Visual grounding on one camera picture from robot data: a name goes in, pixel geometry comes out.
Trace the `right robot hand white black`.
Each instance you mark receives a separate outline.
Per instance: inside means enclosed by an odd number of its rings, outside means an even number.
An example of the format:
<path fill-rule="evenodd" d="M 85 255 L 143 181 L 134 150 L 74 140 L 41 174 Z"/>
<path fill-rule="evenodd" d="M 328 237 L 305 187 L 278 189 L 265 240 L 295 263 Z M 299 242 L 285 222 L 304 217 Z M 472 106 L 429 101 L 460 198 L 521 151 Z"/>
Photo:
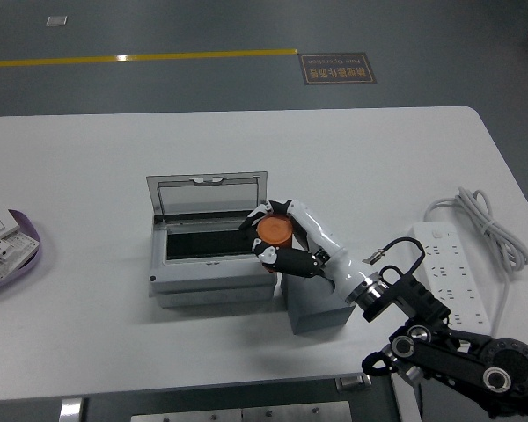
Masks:
<path fill-rule="evenodd" d="M 257 233 L 257 226 L 272 215 L 289 218 L 296 239 L 303 245 L 301 250 L 273 246 Z M 301 201 L 266 201 L 246 217 L 239 230 L 268 270 L 305 278 L 324 277 L 333 282 L 334 292 L 349 304 L 366 309 L 387 289 L 375 270 L 352 257 L 332 230 Z"/>

